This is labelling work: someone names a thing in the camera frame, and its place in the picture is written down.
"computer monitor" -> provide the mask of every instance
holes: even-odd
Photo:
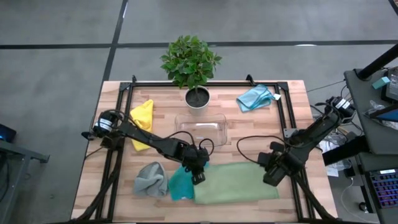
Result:
[[[398,104],[373,112],[369,117],[383,121],[398,122]]]

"wooden tabletop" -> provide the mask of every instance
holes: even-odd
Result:
[[[120,82],[104,82],[98,107],[98,115],[108,109],[115,109]],[[298,128],[306,128],[312,122],[312,114],[302,80],[288,81],[295,120]],[[210,164],[227,164],[245,161],[236,150],[236,141],[250,135],[276,135],[282,137],[280,119],[275,101],[258,110],[242,113],[236,98],[250,87],[209,87],[211,100],[207,114],[222,113],[228,124],[228,140],[224,146],[215,148]],[[184,89],[177,87],[134,88],[132,108],[152,99],[154,101],[153,133],[162,137],[175,132],[175,117],[188,114],[184,102]],[[289,117],[282,97],[287,124]],[[276,139],[251,139],[239,145],[243,153],[256,159],[259,152],[269,152],[269,144]],[[100,147],[100,140],[90,142],[87,153]],[[72,218],[81,215],[98,193],[101,184],[106,150],[98,151],[85,161],[73,207]],[[132,194],[134,178],[151,162],[160,162],[169,177],[179,163],[167,160],[155,149],[137,152],[130,140],[126,141],[119,179],[118,194],[114,210],[114,222],[292,222],[297,221],[289,177],[277,186],[280,199],[255,202],[226,203],[221,205],[196,205],[191,200],[173,202],[170,196],[164,198],[138,197]],[[308,181],[320,203],[333,216],[337,216],[322,154],[314,149],[306,163]],[[302,207],[307,214],[303,193],[300,192]]]

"desk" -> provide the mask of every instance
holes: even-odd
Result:
[[[358,79],[354,71],[347,71],[344,74],[366,136],[362,137],[366,140],[366,150],[370,151],[361,152],[355,156],[357,163],[361,164],[362,172],[398,168],[398,131],[381,126],[363,115],[363,112],[370,108],[370,100],[385,106],[389,105],[380,99],[381,90],[375,90],[372,87],[372,83],[381,78],[382,74],[383,72],[376,72],[368,82]],[[371,200],[373,194],[362,174],[360,174],[363,182],[361,188],[365,201],[368,202],[368,208],[377,212],[381,223],[397,223],[398,209],[379,209]]]
[[[98,115],[108,109],[114,109],[120,82],[104,82],[96,110]],[[222,113],[228,122],[228,140],[226,145],[216,147],[210,157],[210,164],[226,164],[242,162],[245,159],[236,150],[239,138],[254,134],[272,134],[282,137],[280,119],[276,102],[270,106],[248,113],[240,112],[236,97],[250,89],[250,86],[240,87],[209,87],[211,95],[208,114]],[[313,122],[310,105],[304,87],[304,82],[289,81],[290,97],[294,107],[297,126],[306,128]],[[186,90],[177,87],[134,87],[132,108],[148,99],[154,100],[153,133],[167,136],[175,131],[175,117],[178,114],[188,114],[183,97]],[[285,118],[288,121],[287,109]],[[255,139],[241,143],[243,153],[256,159],[261,151],[269,151],[269,144],[275,139]],[[99,148],[100,140],[89,143],[87,153]],[[83,164],[80,183],[73,207],[72,218],[83,213],[94,199],[101,185],[106,150],[90,156]],[[170,196],[164,198],[137,197],[132,194],[134,178],[147,164],[158,161],[169,177],[179,167],[179,164],[167,160],[154,149],[137,152],[128,139],[124,146],[121,175],[118,184],[118,194],[114,209],[114,222],[289,222],[297,221],[290,180],[286,177],[279,185],[280,199],[259,200],[255,202],[228,203],[223,205],[195,205],[190,200],[171,201]],[[323,164],[322,154],[314,150],[307,162],[307,174],[310,187],[321,204],[336,216],[335,204],[331,194],[328,177]]]

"transparent bin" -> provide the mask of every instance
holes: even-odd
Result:
[[[227,123],[223,114],[208,116],[178,114],[175,117],[175,130],[191,133],[197,146],[199,146],[200,141],[206,138],[211,139],[215,147],[224,145],[227,140]],[[186,133],[178,133],[175,137],[189,143],[192,141]],[[211,142],[204,141],[201,145],[211,146]]]

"green towel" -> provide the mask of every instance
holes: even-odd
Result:
[[[276,187],[265,184],[264,168],[253,162],[209,166],[206,180],[193,187],[195,203],[232,203],[279,198]]]

